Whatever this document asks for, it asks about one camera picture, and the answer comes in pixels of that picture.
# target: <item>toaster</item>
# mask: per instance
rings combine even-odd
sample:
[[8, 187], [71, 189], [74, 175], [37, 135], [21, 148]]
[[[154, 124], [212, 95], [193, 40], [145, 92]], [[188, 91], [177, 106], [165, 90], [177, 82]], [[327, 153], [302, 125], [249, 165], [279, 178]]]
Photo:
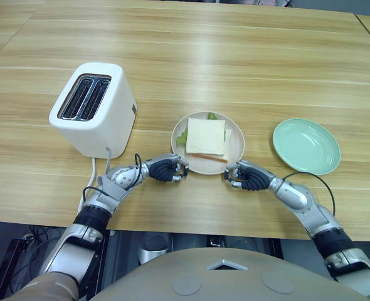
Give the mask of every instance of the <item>toaster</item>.
[[120, 66], [85, 63], [66, 83], [49, 121], [82, 155], [107, 159], [124, 152], [136, 113], [135, 98]]

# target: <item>green plate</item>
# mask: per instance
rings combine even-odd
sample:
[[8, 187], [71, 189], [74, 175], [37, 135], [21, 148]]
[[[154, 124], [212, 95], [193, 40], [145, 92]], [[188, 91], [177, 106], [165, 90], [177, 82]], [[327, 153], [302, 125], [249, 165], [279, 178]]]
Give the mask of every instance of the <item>green plate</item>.
[[288, 119], [278, 124], [273, 144], [280, 158], [297, 171], [328, 174], [341, 161], [340, 147], [333, 135], [306, 119]]

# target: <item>bread slice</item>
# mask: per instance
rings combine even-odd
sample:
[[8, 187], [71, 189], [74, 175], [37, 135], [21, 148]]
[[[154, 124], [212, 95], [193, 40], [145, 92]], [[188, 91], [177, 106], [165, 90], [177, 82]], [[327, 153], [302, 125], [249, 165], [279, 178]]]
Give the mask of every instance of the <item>bread slice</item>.
[[225, 154], [225, 120], [188, 118], [188, 154]]

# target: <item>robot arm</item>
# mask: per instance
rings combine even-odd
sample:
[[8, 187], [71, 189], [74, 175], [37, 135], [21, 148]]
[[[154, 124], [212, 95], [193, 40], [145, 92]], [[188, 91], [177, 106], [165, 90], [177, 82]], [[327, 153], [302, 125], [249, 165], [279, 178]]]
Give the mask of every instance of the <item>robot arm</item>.
[[[103, 240], [103, 232], [119, 204], [147, 177], [158, 181], [180, 181], [187, 176], [189, 164], [175, 154], [165, 154], [145, 162], [139, 155], [137, 163], [117, 166], [107, 164], [106, 174], [97, 178], [97, 187], [83, 190], [85, 200], [76, 216], [57, 244], [47, 256], [39, 277], [29, 282], [11, 300], [77, 300], [77, 286], [91, 266], [95, 251]], [[177, 174], [184, 166], [182, 174]], [[85, 193], [92, 193], [86, 198]]]
[[299, 219], [322, 255], [330, 275], [370, 298], [370, 260], [354, 246], [335, 217], [316, 201], [306, 186], [285, 181], [246, 160], [228, 166], [225, 179], [233, 187], [271, 191]]

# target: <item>toaster slot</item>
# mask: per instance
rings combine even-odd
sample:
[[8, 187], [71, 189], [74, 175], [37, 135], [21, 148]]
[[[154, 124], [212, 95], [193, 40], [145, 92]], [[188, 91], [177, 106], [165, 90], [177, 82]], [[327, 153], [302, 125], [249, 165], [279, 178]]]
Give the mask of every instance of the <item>toaster slot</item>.
[[98, 107], [100, 106], [104, 94], [107, 91], [107, 87], [110, 83], [109, 78], [99, 79], [90, 95], [88, 102], [86, 103], [85, 108], [83, 109], [80, 119], [81, 120], [91, 120], [93, 119], [95, 113], [97, 112]]
[[92, 86], [93, 79], [91, 78], [81, 78], [77, 88], [71, 94], [68, 103], [65, 105], [63, 112], [61, 114], [62, 119], [75, 119], [78, 115], [80, 107], [86, 99], [87, 93]]

